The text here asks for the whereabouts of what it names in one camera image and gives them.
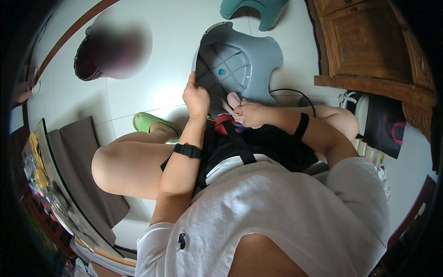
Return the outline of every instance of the forearm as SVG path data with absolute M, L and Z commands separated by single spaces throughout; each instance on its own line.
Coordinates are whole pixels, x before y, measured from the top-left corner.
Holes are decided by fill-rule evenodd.
M 301 114 L 283 108 L 266 108 L 266 124 L 274 125 L 293 135 L 299 126 Z M 351 142 L 337 129 L 316 118 L 309 119 L 309 125 L 302 142 L 328 160 L 330 169 L 342 159 L 358 157 Z
M 179 144 L 203 148 L 206 118 L 190 118 L 179 139 Z M 160 179 L 159 195 L 151 224 L 175 223 L 190 206 L 197 179 L 200 159 L 192 159 L 173 152 Z
M 203 148 L 206 118 L 190 118 L 179 139 L 179 144 Z M 172 153 L 160 179 L 160 193 L 192 194 L 197 179 L 200 159 Z

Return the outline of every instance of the small yellow object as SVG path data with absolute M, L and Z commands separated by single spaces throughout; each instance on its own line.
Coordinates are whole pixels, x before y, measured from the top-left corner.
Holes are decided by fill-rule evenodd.
M 40 186 L 41 189 L 46 188 L 49 186 L 48 178 L 46 177 L 46 173 L 44 172 L 44 169 L 41 168 L 37 169 L 37 172 L 35 173 L 35 180 L 37 181 L 37 184 Z
M 38 168 L 35 173 L 35 180 L 41 189 L 49 186 L 48 178 L 46 177 L 45 166 L 43 165 L 42 157 L 40 156 L 39 141 L 37 140 L 37 135 L 33 132 L 29 135 L 29 142 L 31 144 L 32 153 L 34 154 L 35 161 L 37 162 Z
M 31 144 L 32 153 L 34 154 L 38 168 L 42 168 L 43 171 L 45 171 L 45 166 L 43 165 L 43 160 L 42 157 L 40 156 L 39 141 L 37 140 L 37 135 L 35 134 L 35 132 L 32 132 L 29 135 L 29 142 Z

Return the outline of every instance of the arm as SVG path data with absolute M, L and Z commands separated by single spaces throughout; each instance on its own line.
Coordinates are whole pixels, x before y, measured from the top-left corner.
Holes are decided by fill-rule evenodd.
M 189 76 L 183 100 L 189 110 L 189 121 L 179 139 L 179 144 L 202 149 L 210 100 L 204 88 L 195 88 L 195 72 Z M 189 208 L 199 165 L 199 159 L 172 153 L 160 179 L 159 195 L 150 225 L 158 222 L 175 223 Z
M 265 107 L 256 103 L 242 101 L 234 112 L 245 117 L 243 125 L 274 125 L 293 135 L 299 126 L 301 114 L 284 108 Z M 317 118 L 309 118 L 309 124 L 302 142 L 320 153 L 328 160 L 329 169 L 339 161 L 349 157 L 359 157 L 351 142 L 337 129 Z

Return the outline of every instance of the black wristband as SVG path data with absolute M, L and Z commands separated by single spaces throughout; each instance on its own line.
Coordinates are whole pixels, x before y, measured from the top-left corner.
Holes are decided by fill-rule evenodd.
M 304 133 L 306 132 L 307 125 L 309 123 L 309 115 L 306 113 L 301 113 L 300 123 L 297 127 L 297 130 L 295 131 L 293 137 L 296 140 L 301 140 Z
M 191 145 L 176 144 L 174 147 L 174 152 L 188 156 L 192 159 L 203 158 L 203 151 Z

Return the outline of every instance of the black cable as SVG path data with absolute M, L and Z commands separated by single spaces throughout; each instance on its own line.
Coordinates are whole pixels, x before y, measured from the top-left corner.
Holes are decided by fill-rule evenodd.
M 314 117 L 317 117 L 317 114 L 315 113 L 314 105 L 312 104 L 311 100 L 310 100 L 306 95 L 304 95 L 303 92 L 301 92 L 301 91 L 299 91 L 299 90 L 293 90 L 293 89 L 276 89 L 276 90 L 271 90 L 269 93 L 274 92 L 274 91 L 278 91 L 278 90 L 290 90 L 290 91 L 298 92 L 298 93 L 300 93 L 301 95 L 303 95 L 303 96 L 308 100 L 309 104 L 311 105 L 312 110 L 314 111 Z

